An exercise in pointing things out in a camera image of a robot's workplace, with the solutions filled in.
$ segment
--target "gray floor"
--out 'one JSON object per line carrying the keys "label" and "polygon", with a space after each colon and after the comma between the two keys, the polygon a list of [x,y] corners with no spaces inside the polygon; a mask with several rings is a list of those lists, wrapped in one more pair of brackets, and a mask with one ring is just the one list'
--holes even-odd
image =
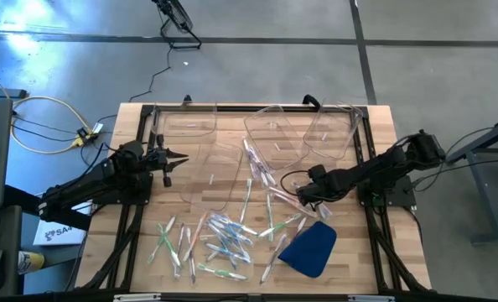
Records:
{"label": "gray floor", "polygon": [[[181,2],[203,37],[355,38],[346,0]],[[498,0],[357,3],[367,39],[498,40]],[[0,0],[0,31],[155,36],[158,26],[148,1]],[[167,51],[166,44],[35,42],[14,36],[0,40],[0,81],[64,99],[93,123],[145,91],[150,75],[166,66]],[[368,47],[367,54],[377,103],[392,107],[398,136],[424,128],[447,148],[467,132],[498,122],[498,48]],[[172,70],[157,78],[153,94],[138,101],[180,102],[190,94],[198,102],[288,103],[311,93],[366,104],[359,58],[355,45],[205,44],[199,52],[171,52]],[[64,108],[45,101],[19,111],[61,128],[79,126]],[[39,148],[61,147],[24,133],[20,138]],[[86,155],[91,159],[94,149]],[[11,142],[9,167],[10,185],[38,193],[76,177],[85,165],[79,150],[43,156]],[[416,197],[433,287],[498,299],[498,243],[469,244],[472,235],[490,230],[470,171],[444,174]],[[31,228],[35,220],[25,223]],[[67,263],[36,273],[45,282],[26,282],[26,291],[61,290],[68,269]]]}

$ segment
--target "blue towel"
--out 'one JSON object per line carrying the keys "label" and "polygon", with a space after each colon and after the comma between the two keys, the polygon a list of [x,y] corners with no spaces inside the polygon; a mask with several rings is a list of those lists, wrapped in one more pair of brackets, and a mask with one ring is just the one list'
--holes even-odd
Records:
{"label": "blue towel", "polygon": [[279,255],[293,269],[317,278],[322,274],[336,241],[336,232],[321,221],[299,234]]}

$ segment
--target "yellow cable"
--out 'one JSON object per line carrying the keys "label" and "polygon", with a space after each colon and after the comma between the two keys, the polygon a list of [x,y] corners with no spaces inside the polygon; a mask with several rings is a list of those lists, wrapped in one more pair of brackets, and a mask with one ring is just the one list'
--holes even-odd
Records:
{"label": "yellow cable", "polygon": [[[0,83],[0,88],[3,91],[3,94],[7,97],[7,99],[10,99],[10,96],[8,95],[7,91],[5,90],[5,87],[3,87],[3,85],[1,85],[1,83]],[[81,117],[81,115],[74,108],[72,108],[71,105],[69,105],[66,102],[63,102],[61,100],[58,100],[58,99],[56,99],[54,97],[50,97],[50,96],[30,96],[30,97],[26,97],[26,98],[24,98],[22,100],[16,101],[13,104],[13,109],[17,108],[18,106],[20,106],[24,102],[31,101],[31,100],[38,100],[38,99],[50,100],[50,101],[53,101],[53,102],[58,102],[59,104],[64,105],[67,108],[69,108],[78,117],[78,119],[80,120],[80,122],[86,128],[86,131],[89,133],[89,135],[87,137],[91,136],[92,130],[87,125],[87,123],[83,120],[83,118]],[[66,151],[68,151],[68,150],[70,150],[70,149],[72,149],[72,148],[74,148],[76,146],[81,146],[83,144],[83,140],[79,136],[76,136],[75,141],[72,142],[70,144],[70,146],[68,146],[67,148],[61,149],[61,150],[43,151],[43,150],[37,150],[37,149],[34,149],[34,148],[30,148],[30,147],[26,146],[25,144],[23,144],[22,142],[20,142],[20,140],[18,140],[18,138],[16,137],[16,134],[14,133],[14,127],[13,127],[15,122],[16,122],[16,119],[14,119],[11,122],[11,137],[14,139],[14,141],[18,145],[22,146],[23,148],[25,148],[25,149],[27,149],[27,150],[29,150],[31,152],[35,152],[35,153],[38,153],[38,154],[60,154],[60,153],[66,152]]]}

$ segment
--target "concrete floor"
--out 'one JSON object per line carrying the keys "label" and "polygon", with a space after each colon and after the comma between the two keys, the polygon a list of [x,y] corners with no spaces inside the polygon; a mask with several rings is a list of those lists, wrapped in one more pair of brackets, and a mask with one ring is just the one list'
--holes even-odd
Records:
{"label": "concrete floor", "polygon": [[[368,102],[357,46],[336,42],[355,39],[348,0],[181,2],[202,37],[317,38],[335,44],[228,42],[205,44],[198,52],[172,52],[172,70],[157,78],[153,94],[136,101],[180,102],[190,94],[197,102],[289,103],[310,93],[319,99]],[[366,39],[498,40],[498,0],[357,3]],[[155,36],[158,27],[149,1],[0,0],[0,31]],[[0,81],[32,95],[64,99],[94,123],[145,91],[150,75],[166,66],[168,49],[161,43],[38,42],[10,36],[0,40]],[[498,122],[498,48],[369,46],[366,53],[377,104],[392,107],[399,137],[424,128],[447,148],[462,135]],[[64,108],[49,102],[31,102],[19,111],[61,128],[78,126]],[[20,137],[39,148],[61,147],[24,133]],[[94,151],[86,150],[89,159]],[[38,193],[76,177],[85,165],[79,150],[43,156],[12,141],[9,167],[8,184]],[[472,235],[490,230],[470,171],[443,174],[416,197],[433,287],[498,299],[498,243],[469,244]],[[31,217],[24,220],[25,228],[34,229],[35,223]],[[28,276],[26,292],[62,290],[69,264],[36,273],[43,283],[28,282]]]}

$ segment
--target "wooden table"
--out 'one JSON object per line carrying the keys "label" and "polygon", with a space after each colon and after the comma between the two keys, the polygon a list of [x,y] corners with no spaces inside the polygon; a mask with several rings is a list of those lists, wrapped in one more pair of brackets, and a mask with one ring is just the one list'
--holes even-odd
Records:
{"label": "wooden table", "polygon": [[[138,103],[121,104],[117,123],[113,130],[112,146],[118,146],[135,139],[141,107],[142,104]],[[397,139],[390,107],[369,106],[368,112],[376,152],[382,153]],[[217,142],[233,144],[241,148],[241,138],[246,135],[243,119],[250,114],[219,112],[217,115]],[[302,137],[308,129],[313,117],[313,113],[288,113],[288,120],[298,132],[299,137]],[[364,137],[365,135],[361,131],[362,144],[366,149]],[[196,157],[199,149],[194,144],[167,143],[166,147],[170,147],[175,152],[188,154],[191,159]],[[314,163],[308,159],[303,162],[303,166],[306,169]],[[355,164],[355,153],[353,147],[350,146],[346,156],[338,163],[338,166],[347,168]],[[181,278],[175,280],[173,265],[166,247],[160,248],[156,260],[147,265],[148,256],[159,237],[156,229],[157,222],[165,225],[171,216],[177,216],[176,223],[169,235],[175,246],[181,222],[190,226],[192,232],[195,231],[203,211],[197,206],[183,202],[179,195],[180,190],[194,172],[191,164],[180,165],[172,174],[173,186],[170,188],[163,188],[161,174],[155,174],[151,202],[145,207],[143,216],[133,271],[132,292],[267,294],[370,294],[377,292],[366,217],[363,209],[358,206],[354,190],[343,200],[326,203],[334,214],[326,224],[336,230],[337,240],[324,272],[316,279],[305,277],[291,269],[286,263],[277,260],[269,280],[262,287],[259,286],[259,279],[278,243],[280,234],[275,235],[273,243],[268,242],[267,239],[262,239],[250,250],[254,266],[250,267],[250,271],[244,268],[244,273],[252,274],[249,282],[220,279],[213,274],[197,270],[197,282],[195,286],[192,286],[189,281],[188,265],[184,266]],[[232,217],[232,220],[237,220],[240,216],[242,198],[246,194],[246,179],[250,177],[251,171],[244,155],[226,208],[226,213]],[[246,213],[246,224],[261,232],[267,229],[265,194],[259,183],[253,184],[252,188]],[[272,208],[273,220],[276,223],[284,221],[296,213],[295,209],[280,200],[275,200],[272,203]],[[112,251],[120,211],[120,206],[106,206],[92,218],[76,286],[89,281]],[[420,283],[429,288],[428,270],[415,221],[402,208],[389,208],[388,212],[397,254]],[[313,223],[314,218],[310,217],[305,224],[305,229]],[[297,225],[296,222],[288,225],[289,238],[296,232]],[[184,241],[182,254],[187,246]],[[204,259],[209,253],[203,242],[198,242],[195,248],[195,263],[205,263]],[[382,262],[386,281],[391,286],[388,261],[384,256],[382,256]],[[125,263],[126,254],[123,254],[120,265],[121,272],[123,272]],[[119,274],[117,283],[121,282],[121,279],[122,273]]]}

